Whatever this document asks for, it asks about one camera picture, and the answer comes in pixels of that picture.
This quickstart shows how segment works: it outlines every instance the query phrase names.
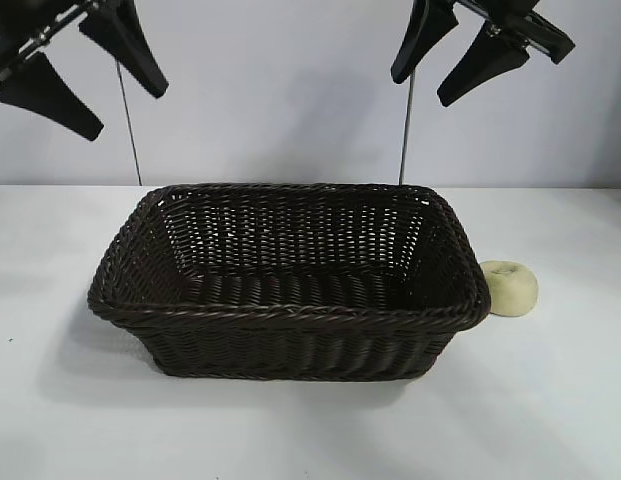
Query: basket bottom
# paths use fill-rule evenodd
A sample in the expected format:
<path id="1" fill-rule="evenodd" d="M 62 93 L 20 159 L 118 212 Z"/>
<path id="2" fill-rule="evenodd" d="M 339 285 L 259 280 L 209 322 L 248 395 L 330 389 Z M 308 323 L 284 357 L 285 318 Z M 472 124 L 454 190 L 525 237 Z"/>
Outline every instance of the basket bottom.
<path id="1" fill-rule="evenodd" d="M 427 364 L 413 372 L 406 372 L 402 375 L 375 375 L 375 376 L 341 376 L 338 374 L 320 374 L 309 375 L 301 374 L 296 375 L 291 372 L 281 370 L 279 372 L 264 370 L 264 371 L 249 371 L 244 370 L 220 370 L 216 367 L 210 367 L 208 369 L 198 370 L 196 372 L 184 372 L 180 369 L 172 370 L 170 367 L 162 365 L 161 362 L 155 359 L 157 367 L 166 375 L 179 378 L 213 378 L 213 379 L 226 379 L 226 380 L 254 380 L 254 381 L 298 381 L 298 382 L 353 382 L 353 383 L 369 383 L 369 382 L 390 382 L 393 380 L 416 380 L 422 377 L 434 366 L 437 357 L 434 356 Z"/>
<path id="2" fill-rule="evenodd" d="M 271 275 L 196 275 L 187 278 L 183 300 L 198 305 L 406 307 L 404 289 L 396 277 L 351 266 L 334 269 L 334 273 L 292 267 Z"/>

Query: small round object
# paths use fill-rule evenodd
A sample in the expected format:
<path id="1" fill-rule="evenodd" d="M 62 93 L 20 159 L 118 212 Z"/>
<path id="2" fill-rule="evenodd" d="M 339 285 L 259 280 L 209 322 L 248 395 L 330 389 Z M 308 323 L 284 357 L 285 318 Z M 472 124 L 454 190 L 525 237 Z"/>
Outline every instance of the small round object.
<path id="1" fill-rule="evenodd" d="M 39 30 L 33 40 L 37 45 L 43 46 L 48 43 L 48 36 L 43 30 Z"/>
<path id="2" fill-rule="evenodd" d="M 488 27 L 488 36 L 496 37 L 501 33 L 501 28 L 496 26 L 494 23 Z"/>
<path id="3" fill-rule="evenodd" d="M 539 283 L 532 270 L 525 265 L 493 260 L 483 262 L 481 269 L 490 289 L 491 313 L 521 317 L 537 304 Z"/>

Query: dark brown wicker basket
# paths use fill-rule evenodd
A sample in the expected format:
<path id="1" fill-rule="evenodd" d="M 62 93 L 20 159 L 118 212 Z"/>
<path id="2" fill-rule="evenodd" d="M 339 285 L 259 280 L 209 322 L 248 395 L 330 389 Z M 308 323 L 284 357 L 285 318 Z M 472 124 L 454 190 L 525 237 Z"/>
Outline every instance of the dark brown wicker basket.
<path id="1" fill-rule="evenodd" d="M 88 303 L 169 375 L 336 381 L 423 375 L 490 309 L 448 204 L 386 185 L 151 192 Z"/>

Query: black clamp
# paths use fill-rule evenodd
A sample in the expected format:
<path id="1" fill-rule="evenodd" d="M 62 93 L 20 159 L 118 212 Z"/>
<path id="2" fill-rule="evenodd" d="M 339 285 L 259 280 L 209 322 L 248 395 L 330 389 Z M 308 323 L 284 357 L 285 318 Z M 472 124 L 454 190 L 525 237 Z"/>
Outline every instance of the black clamp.
<path id="1" fill-rule="evenodd" d="M 82 15 L 79 30 L 156 98 L 168 88 L 134 0 L 0 0 L 0 102 L 38 113 L 95 140 L 103 124 L 39 50 Z"/>
<path id="2" fill-rule="evenodd" d="M 539 0 L 414 0 L 405 38 L 392 65 L 392 78 L 403 83 L 423 57 L 459 22 L 459 3 L 485 19 L 465 56 L 437 91 L 449 106 L 491 78 L 522 67 L 532 47 L 560 63 L 575 47 L 564 32 L 533 11 Z"/>

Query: white tabletop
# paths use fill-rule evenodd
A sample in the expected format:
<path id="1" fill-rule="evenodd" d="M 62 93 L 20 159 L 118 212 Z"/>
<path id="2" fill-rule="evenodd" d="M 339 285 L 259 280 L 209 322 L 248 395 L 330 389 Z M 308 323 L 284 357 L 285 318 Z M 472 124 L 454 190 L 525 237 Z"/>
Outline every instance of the white tabletop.
<path id="1" fill-rule="evenodd" d="M 621 479 L 621 191 L 441 190 L 538 308 L 424 378 L 166 377 L 85 292 L 136 187 L 0 187 L 0 480 Z"/>

